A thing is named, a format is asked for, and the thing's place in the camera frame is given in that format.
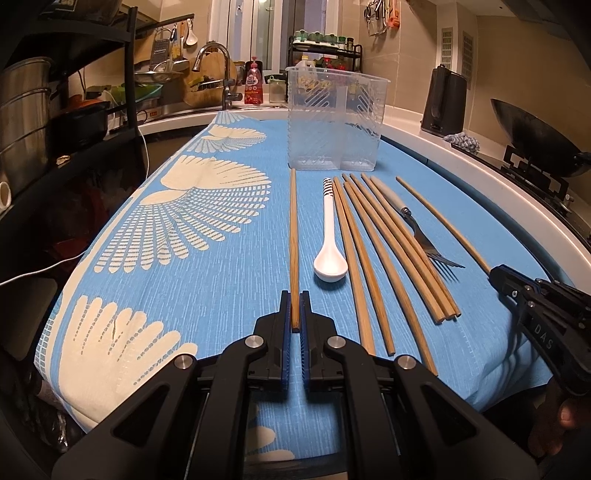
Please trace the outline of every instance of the wooden chopstick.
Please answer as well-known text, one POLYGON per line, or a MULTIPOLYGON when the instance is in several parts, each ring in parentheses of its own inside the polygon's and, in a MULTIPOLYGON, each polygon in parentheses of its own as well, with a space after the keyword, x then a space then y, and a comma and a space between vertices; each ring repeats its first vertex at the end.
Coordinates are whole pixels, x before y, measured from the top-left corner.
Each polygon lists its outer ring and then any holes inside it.
POLYGON ((290 293, 291 331, 300 331, 300 251, 297 233, 296 170, 290 172, 290 293))
POLYGON ((431 351, 429 350, 429 345, 427 340, 425 339, 425 335, 423 333, 423 329, 421 328, 421 324, 418 321, 418 317, 416 312, 414 311, 413 304, 411 303, 410 299, 408 298, 408 294, 402 281, 400 280, 400 276, 396 272, 392 261, 384 247, 382 241, 379 238, 379 235, 373 226, 368 214, 363 209, 361 205, 361 197, 363 194, 359 191, 359 189, 355 186, 354 183, 350 181, 345 182, 345 190, 357 210, 357 214, 361 218, 361 222, 367 231, 371 242, 374 245, 375 251, 378 254, 382 265, 384 266, 384 270, 386 271, 386 275, 390 281, 390 285, 392 285, 392 289, 396 294, 396 298, 402 308, 402 312, 407 320, 408 326, 413 333, 414 339, 417 343, 418 351, 421 354, 421 359, 425 366, 433 373, 433 375, 437 375, 437 368, 435 367, 435 362, 433 361, 433 357, 431 355, 431 351))
POLYGON ((437 303, 437 300, 433 296, 433 292, 431 291, 427 283, 424 281, 421 274, 418 272, 415 264, 413 264, 413 262, 408 257, 402 245, 400 245, 394 234, 391 232, 390 228, 386 225, 387 222, 392 222, 392 220, 390 219, 386 211, 382 208, 382 206, 367 190, 367 188, 365 188, 362 184, 361 187, 363 187, 359 189, 363 193, 363 195, 359 197, 361 205, 363 206, 369 217, 372 219, 374 225, 378 227, 378 230, 386 240, 386 243, 390 246, 396 257, 402 264, 402 267, 408 273, 408 276, 410 277, 411 281, 416 287, 419 295, 425 302, 427 310, 429 310, 429 313, 431 314, 433 320, 436 323, 442 322, 445 319, 445 315, 443 314, 441 307, 437 303))
POLYGON ((359 232, 359 228, 355 222, 355 217, 353 216, 349 202, 346 200, 347 197, 345 196, 343 186, 339 181, 337 181, 336 178, 334 183, 337 190, 339 191, 340 199, 343 203, 343 209, 345 211, 345 217, 349 223, 349 229, 351 230, 351 235, 353 236, 353 242, 357 248, 359 262, 361 263, 361 268, 363 269, 363 274, 365 275, 365 283, 367 283, 369 296, 371 297, 371 301, 374 304, 375 316, 378 319, 379 328, 382 331, 382 337, 386 346, 386 353, 388 356, 392 356, 396 353, 396 349, 394 348, 394 340, 392 339, 392 332, 390 330, 390 323, 388 321, 388 313, 386 312, 386 307, 384 306, 384 299, 382 298, 382 293, 379 289, 378 280, 375 278, 374 268, 371 266, 371 260, 369 259, 367 249, 363 243, 361 233, 359 232))
POLYGON ((441 308, 443 309, 444 313, 448 316, 448 318, 450 318, 451 316, 459 317, 462 314, 462 311, 457 306, 456 301, 453 299, 452 294, 450 293, 447 286, 445 285, 445 283, 441 279, 439 273, 435 269, 435 266, 429 260, 429 258, 427 257, 427 254, 422 249, 421 245, 418 244, 417 239, 415 239, 414 235, 411 234, 411 232, 406 228, 406 225, 404 224, 404 222, 400 218, 400 215, 392 208, 392 206, 386 200, 386 198, 384 198, 384 195, 382 194, 382 192, 380 191, 378 186, 372 180, 370 180, 367 177, 367 175, 362 174, 361 176, 362 176, 363 180, 365 181, 365 183, 368 184, 368 186, 372 190, 372 192, 376 195, 376 198, 380 201, 380 203, 382 203, 385 210, 390 215, 390 218, 398 226, 398 229, 404 235, 404 237, 406 238, 408 243, 411 245, 411 247, 415 250, 415 252, 419 256, 419 258, 421 259, 421 261, 423 262, 425 267, 429 270, 429 273, 431 274, 431 276, 433 277, 433 279, 435 280, 435 282, 437 283, 437 285, 441 289, 441 293, 444 295, 445 298, 443 298, 442 296, 437 297, 437 295, 440 295, 439 292, 435 295, 435 297, 438 298, 438 302, 441 305, 441 308))
POLYGON ((461 243, 461 245, 466 249, 466 251, 472 256, 476 263, 480 266, 481 269, 484 270, 486 275, 490 275, 491 268, 488 266, 484 258, 482 258, 481 254, 476 251, 476 248, 463 236, 457 228, 455 228, 441 213, 437 211, 437 209, 431 205, 419 192, 413 189, 408 183, 406 183, 400 177, 396 177, 404 188, 406 188, 410 193, 412 193, 419 202, 421 202, 427 210, 431 212, 437 219, 451 232, 451 234, 456 237, 457 241, 461 243))
POLYGON ((349 229, 347 217, 345 216, 345 210, 343 208, 339 190, 335 187, 338 182, 339 179, 335 177, 333 181, 333 194, 335 197, 336 214, 339 219, 340 233, 343 237, 343 245, 345 246, 347 265, 349 267, 349 279, 351 282, 351 290, 353 290, 353 301, 355 302, 355 315, 357 315, 359 340, 367 353, 375 355, 374 336, 371 332, 368 305, 365 301, 361 273, 359 273, 359 266, 357 265, 357 258, 355 257, 355 247, 353 246, 353 239, 351 238, 351 230, 349 229))

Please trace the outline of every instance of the air vent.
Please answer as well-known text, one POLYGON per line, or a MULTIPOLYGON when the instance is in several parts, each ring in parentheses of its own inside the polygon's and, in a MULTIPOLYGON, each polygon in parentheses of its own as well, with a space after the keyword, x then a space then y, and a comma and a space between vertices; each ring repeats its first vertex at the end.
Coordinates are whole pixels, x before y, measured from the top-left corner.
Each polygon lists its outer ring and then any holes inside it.
POLYGON ((464 42, 462 48, 462 76, 468 82, 468 89, 472 84, 472 66, 474 59, 474 39, 464 32, 464 42))
POLYGON ((453 29, 444 28, 441 31, 441 63, 452 69, 453 29))

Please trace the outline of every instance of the window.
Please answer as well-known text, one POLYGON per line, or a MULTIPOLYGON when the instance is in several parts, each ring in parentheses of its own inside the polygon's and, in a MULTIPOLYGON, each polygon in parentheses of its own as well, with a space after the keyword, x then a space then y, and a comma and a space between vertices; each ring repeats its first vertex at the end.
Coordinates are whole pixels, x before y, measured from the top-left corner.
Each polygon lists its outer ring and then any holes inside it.
POLYGON ((228 47, 232 60, 256 56, 265 73, 286 67, 295 31, 337 33, 339 0, 213 0, 209 39, 228 47))

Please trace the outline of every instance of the table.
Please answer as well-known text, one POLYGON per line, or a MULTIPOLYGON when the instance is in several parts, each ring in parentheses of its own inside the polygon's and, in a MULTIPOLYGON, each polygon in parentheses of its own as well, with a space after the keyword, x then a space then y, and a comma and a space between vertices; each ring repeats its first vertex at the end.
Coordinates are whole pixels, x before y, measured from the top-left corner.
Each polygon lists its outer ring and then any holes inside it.
MULTIPOLYGON (((300 289, 340 335, 359 340, 348 278, 325 284, 312 262, 322 245, 322 180, 297 174, 300 289)), ((396 258, 440 378, 475 408, 545 383, 550 372, 515 332, 509 309, 461 245, 396 181, 418 189, 490 265, 530 277, 544 270, 491 214, 425 164, 381 142, 374 174, 393 188, 456 269, 449 289, 463 314, 436 326, 396 258)), ((120 208, 76 267, 37 346, 35 364, 68 411, 89 430, 179 352, 216 355, 276 312, 289 289, 287 123, 220 112, 120 208)), ((369 238, 397 354, 419 357, 369 238)), ((337 244, 342 249, 340 232, 337 244)), ((385 356, 370 305, 379 356, 385 356)), ((254 395, 247 459, 305 459, 339 450, 334 397, 306 398, 300 344, 293 334, 284 401, 254 395)))

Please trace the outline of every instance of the electric kettle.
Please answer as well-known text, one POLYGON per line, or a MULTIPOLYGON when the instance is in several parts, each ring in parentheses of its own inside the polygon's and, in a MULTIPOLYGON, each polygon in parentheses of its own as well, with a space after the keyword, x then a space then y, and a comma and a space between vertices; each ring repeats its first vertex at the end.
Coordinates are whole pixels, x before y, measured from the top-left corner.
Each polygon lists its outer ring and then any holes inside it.
POLYGON ((421 130, 445 137, 464 129, 466 79, 439 65, 431 74, 429 96, 421 121, 421 130))

